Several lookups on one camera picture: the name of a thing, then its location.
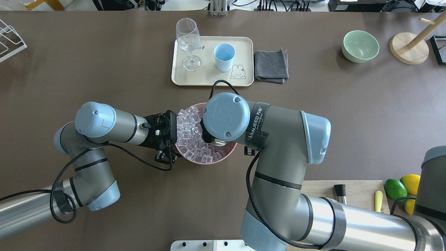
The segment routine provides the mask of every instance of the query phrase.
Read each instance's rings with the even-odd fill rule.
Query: brown table
[[[211,18],[192,12],[1,12],[28,48],[0,64],[0,196],[50,185],[68,158],[54,133],[87,101],[145,116],[206,101],[210,89],[170,80],[175,23],[191,17],[201,35],[246,36],[254,50],[286,49],[284,85],[239,88],[252,101],[327,117],[332,136],[307,180],[386,180],[420,173],[424,153],[445,144],[445,67],[431,53],[410,66],[388,48],[399,32],[421,31],[419,17],[396,13],[255,13]],[[344,34],[361,29],[378,56],[347,61]],[[446,34],[446,25],[434,32]],[[129,150],[146,159],[155,152]],[[0,250],[168,250],[177,239],[240,238],[250,157],[199,166],[180,159],[159,172],[106,149],[121,198],[98,212],[79,210],[68,225],[50,221],[0,241]],[[74,175],[69,170],[65,178]]]

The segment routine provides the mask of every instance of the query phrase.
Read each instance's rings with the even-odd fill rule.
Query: cutting board
[[[327,197],[336,199],[336,193],[333,185],[345,184],[345,193],[347,203],[352,206],[375,210],[375,192],[380,190],[383,192],[383,210],[389,214],[387,197],[384,191],[382,180],[305,180],[302,185],[302,193],[314,197]],[[306,250],[293,246],[288,246],[287,251]]]

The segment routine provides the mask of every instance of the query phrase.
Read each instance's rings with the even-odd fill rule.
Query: lime
[[[401,182],[406,187],[408,193],[417,196],[418,186],[420,185],[421,176],[416,174],[408,174],[401,178]]]
[[[394,201],[401,197],[407,197],[406,187],[399,180],[388,179],[384,184],[384,190]]]

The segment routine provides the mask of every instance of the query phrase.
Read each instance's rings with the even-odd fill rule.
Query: gray cloth
[[[258,50],[254,54],[254,76],[262,82],[283,84],[288,75],[288,64],[280,51]]]

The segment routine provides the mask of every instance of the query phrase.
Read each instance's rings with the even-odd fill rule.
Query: white bracket
[[[255,251],[243,240],[174,241],[170,251]]]
[[[226,0],[211,0],[209,14],[211,16],[226,16]]]

